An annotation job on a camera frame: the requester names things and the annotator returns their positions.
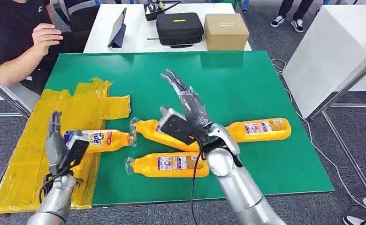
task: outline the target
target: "black t-shirt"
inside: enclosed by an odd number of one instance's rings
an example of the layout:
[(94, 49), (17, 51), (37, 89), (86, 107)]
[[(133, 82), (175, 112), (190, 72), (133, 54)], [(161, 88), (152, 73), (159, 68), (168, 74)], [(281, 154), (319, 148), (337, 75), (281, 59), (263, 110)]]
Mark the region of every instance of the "black t-shirt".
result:
[[(49, 0), (28, 0), (21, 4), (0, 0), (0, 65), (13, 60), (33, 46), (32, 31), (40, 23), (52, 23), (46, 5)], [(53, 65), (46, 65), (46, 57), (32, 74), (32, 82), (22, 84), (41, 93)]]

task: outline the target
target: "bottle label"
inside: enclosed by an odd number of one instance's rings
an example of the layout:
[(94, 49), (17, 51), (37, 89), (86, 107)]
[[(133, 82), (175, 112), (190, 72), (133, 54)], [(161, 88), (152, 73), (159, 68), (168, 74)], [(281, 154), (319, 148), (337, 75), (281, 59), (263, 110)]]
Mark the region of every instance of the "bottle label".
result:
[(287, 127), (282, 120), (269, 120), (260, 123), (244, 124), (247, 135), (260, 134), (271, 131), (285, 130)]
[[(197, 156), (158, 157), (158, 170), (193, 170)], [(198, 161), (197, 169), (204, 168), (204, 162)]]
[(87, 133), (83, 134), (83, 136), (86, 136), (87, 140), (90, 144), (93, 145), (111, 145), (111, 132), (101, 133), (101, 132), (94, 132), (94, 133)]

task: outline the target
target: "cardboard box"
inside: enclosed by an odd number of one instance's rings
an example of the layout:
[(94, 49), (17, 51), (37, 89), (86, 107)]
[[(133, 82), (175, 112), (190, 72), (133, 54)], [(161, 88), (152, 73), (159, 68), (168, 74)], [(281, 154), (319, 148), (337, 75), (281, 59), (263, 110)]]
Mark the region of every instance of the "cardboard box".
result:
[(206, 14), (204, 33), (209, 51), (242, 51), (249, 37), (240, 14)]

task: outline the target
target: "white cable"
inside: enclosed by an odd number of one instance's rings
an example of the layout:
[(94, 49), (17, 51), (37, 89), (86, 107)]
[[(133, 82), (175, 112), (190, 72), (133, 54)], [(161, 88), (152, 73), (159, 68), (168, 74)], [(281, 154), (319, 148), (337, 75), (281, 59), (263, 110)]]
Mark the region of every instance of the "white cable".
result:
[[(277, 66), (276, 64), (274, 64), (273, 63), (273, 61), (274, 60), (277, 60), (277, 61), (281, 61), (282, 63), (284, 63), (284, 66), (282, 67), (282, 69), (279, 67), (279, 66)], [(273, 63), (273, 66), (275, 66), (277, 69), (279, 69), (280, 71), (277, 71), (277, 75), (282, 75), (282, 73), (284, 72), (284, 69), (285, 69), (285, 66), (287, 65), (287, 63), (284, 61), (284, 60), (282, 60), (282, 59), (272, 59), (271, 60), (271, 62)], [(291, 102), (292, 102), (292, 94), (291, 94), (291, 92), (288, 90), (288, 89), (286, 89), (286, 88), (284, 88), (288, 93), (289, 93), (289, 95), (290, 95), (290, 100), (291, 100)], [(332, 164), (334, 167), (335, 167), (335, 169), (336, 169), (336, 173), (338, 174), (338, 177), (339, 177), (339, 180), (341, 181), (341, 183), (342, 183), (342, 185), (343, 185), (343, 187), (345, 188), (345, 190), (346, 190), (346, 192), (349, 194), (349, 196), (350, 196), (350, 198), (355, 202), (355, 203), (357, 203), (357, 204), (359, 204), (359, 205), (361, 205), (364, 209), (366, 209), (366, 206), (364, 206), (364, 204), (361, 204), (359, 201), (357, 201), (357, 199), (351, 194), (351, 192), (349, 191), (349, 189), (346, 187), (346, 185), (345, 185), (345, 183), (344, 183), (344, 181), (343, 181), (343, 179), (342, 179), (342, 177), (341, 177), (341, 173), (340, 173), (340, 171), (339, 171), (339, 169), (338, 169), (338, 167), (336, 166), (336, 164), (334, 163), (334, 162), (332, 162), (331, 161), (331, 159), (329, 159), (325, 154), (324, 154), (324, 152), (322, 152), (319, 148), (317, 148), (317, 146), (313, 143), (313, 136), (312, 136), (312, 131), (310, 130), (310, 123), (307, 121), (307, 120), (305, 120), (301, 115), (300, 115), (300, 113), (298, 113), (298, 112), (296, 112), (296, 114), (307, 124), (307, 128), (308, 128), (308, 130), (309, 130), (309, 136), (310, 136), (310, 142), (312, 143), (312, 145), (313, 145), (313, 147), (326, 159), (326, 160), (328, 160), (328, 162), (330, 163), (330, 164)]]

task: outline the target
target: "metal table leg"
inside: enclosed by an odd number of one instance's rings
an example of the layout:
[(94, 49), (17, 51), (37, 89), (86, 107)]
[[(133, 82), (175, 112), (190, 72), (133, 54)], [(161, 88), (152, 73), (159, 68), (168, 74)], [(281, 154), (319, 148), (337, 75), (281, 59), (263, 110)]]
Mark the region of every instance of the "metal table leg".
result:
[(23, 105), (22, 103), (20, 103), (19, 101), (17, 100), (14, 100), (9, 94), (7, 94), (2, 88), (0, 88), (0, 96), (6, 101), (8, 102), (11, 106), (13, 106), (19, 113), (16, 113), (16, 114), (3, 114), (3, 116), (7, 116), (7, 117), (21, 117), (19, 116), (18, 114), (26, 117), (26, 118), (29, 118), (30, 115), (31, 115), (31, 111), (28, 109), (27, 106)]
[(366, 107), (366, 103), (335, 103), (330, 107)]
[(320, 108), (310, 119), (314, 119), (321, 112), (328, 109), (333, 103), (335, 103), (344, 93), (346, 93), (350, 88), (352, 88), (357, 82), (359, 82), (366, 75), (366, 66), (362, 69), (352, 80), (350, 80), (336, 95), (334, 95), (322, 108)]
[(350, 161), (350, 164), (353, 166), (354, 170), (356, 171), (358, 177), (360, 177), (361, 182), (363, 182), (364, 186), (366, 187), (366, 177), (364, 176), (363, 172), (361, 171), (360, 167), (358, 166), (356, 160), (354, 159), (353, 155), (350, 153), (349, 149), (347, 148), (345, 142), (343, 141), (342, 137), (338, 133), (338, 130), (332, 123), (331, 119), (328, 117), (325, 111), (322, 111), (322, 115), (324, 116), (325, 120), (327, 121), (328, 125), (331, 127), (332, 132), (334, 133), (336, 139), (338, 140), (339, 144), (341, 145), (343, 151), (345, 152), (347, 158)]

